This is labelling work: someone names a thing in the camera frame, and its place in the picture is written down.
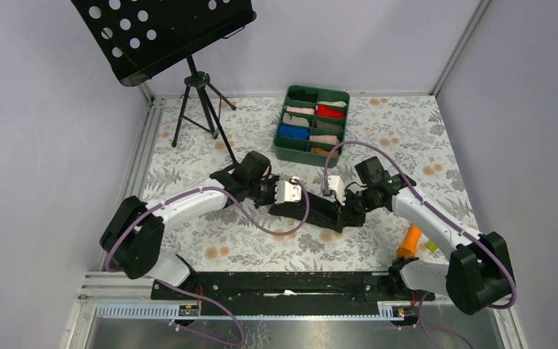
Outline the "black striped underwear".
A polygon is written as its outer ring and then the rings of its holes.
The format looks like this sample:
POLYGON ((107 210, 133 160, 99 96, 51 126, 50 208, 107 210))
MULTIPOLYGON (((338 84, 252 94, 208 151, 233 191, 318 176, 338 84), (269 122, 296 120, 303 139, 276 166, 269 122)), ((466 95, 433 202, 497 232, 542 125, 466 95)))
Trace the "black striped underwear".
MULTIPOLYGON (((312 193, 309 197, 309 214, 306 223, 319 228, 330 229, 341 233, 345 228, 362 227, 364 215, 353 214, 342 207, 337 201, 331 202, 312 193)), ((273 204, 269 213, 277 217, 287 217, 301 221, 306 211, 305 200, 273 204)))

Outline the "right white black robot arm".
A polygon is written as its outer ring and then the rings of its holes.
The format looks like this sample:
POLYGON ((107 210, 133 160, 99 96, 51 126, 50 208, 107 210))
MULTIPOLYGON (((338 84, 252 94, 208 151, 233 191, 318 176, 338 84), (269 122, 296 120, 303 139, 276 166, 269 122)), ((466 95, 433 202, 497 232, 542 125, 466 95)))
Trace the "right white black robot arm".
POLYGON ((399 300, 415 291, 449 297, 467 315, 483 308, 511 307, 517 298, 506 241, 496 233, 481 233, 451 217, 428 199, 416 182, 402 172, 391 175, 378 158, 356 166, 363 189, 351 191, 342 179, 327 178, 330 193, 341 213, 358 217, 376 209, 387 211, 416 226, 447 258, 447 263, 398 257, 389 268, 389 293, 399 300))

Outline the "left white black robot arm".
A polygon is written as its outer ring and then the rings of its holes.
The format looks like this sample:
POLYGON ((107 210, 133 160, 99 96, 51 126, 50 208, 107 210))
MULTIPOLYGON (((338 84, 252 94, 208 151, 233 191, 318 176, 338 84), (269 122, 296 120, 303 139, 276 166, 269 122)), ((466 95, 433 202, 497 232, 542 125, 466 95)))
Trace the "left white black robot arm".
POLYGON ((161 249, 163 235, 209 212, 246 199, 272 202, 267 179, 271 161, 251 151, 242 161, 212 173, 201 185, 155 203, 137 196, 124 199, 100 238, 106 252, 104 269, 122 271, 130 279, 149 276, 168 284, 180 299, 192 296, 196 280, 180 257, 161 249))

